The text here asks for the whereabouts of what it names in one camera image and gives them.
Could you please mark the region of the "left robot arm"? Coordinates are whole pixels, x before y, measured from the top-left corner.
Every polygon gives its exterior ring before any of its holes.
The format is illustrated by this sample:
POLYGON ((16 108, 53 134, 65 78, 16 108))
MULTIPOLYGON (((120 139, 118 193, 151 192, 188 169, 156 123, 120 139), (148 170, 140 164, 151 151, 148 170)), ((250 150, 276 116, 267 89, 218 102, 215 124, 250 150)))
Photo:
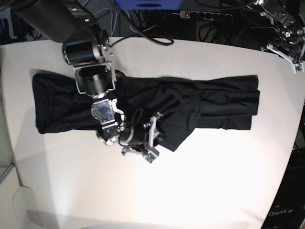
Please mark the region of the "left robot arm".
POLYGON ((281 0, 254 0, 240 12, 261 51, 288 61, 293 73, 305 71, 305 21, 299 15, 289 13, 281 0))

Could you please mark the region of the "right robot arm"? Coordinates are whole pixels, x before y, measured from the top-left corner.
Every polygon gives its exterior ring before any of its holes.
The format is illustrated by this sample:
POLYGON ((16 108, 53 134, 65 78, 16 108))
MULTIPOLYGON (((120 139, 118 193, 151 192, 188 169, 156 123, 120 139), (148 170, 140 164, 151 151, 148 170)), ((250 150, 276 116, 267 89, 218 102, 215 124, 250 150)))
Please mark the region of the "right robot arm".
POLYGON ((104 54, 109 37, 95 17, 76 0, 3 0, 25 22, 46 38, 62 44, 62 55, 73 67, 79 94, 92 99, 91 115, 99 121, 97 136, 109 146, 122 145, 122 153, 141 154, 153 162, 159 152, 154 140, 159 135, 157 117, 143 127, 127 125, 117 107, 116 71, 104 54))

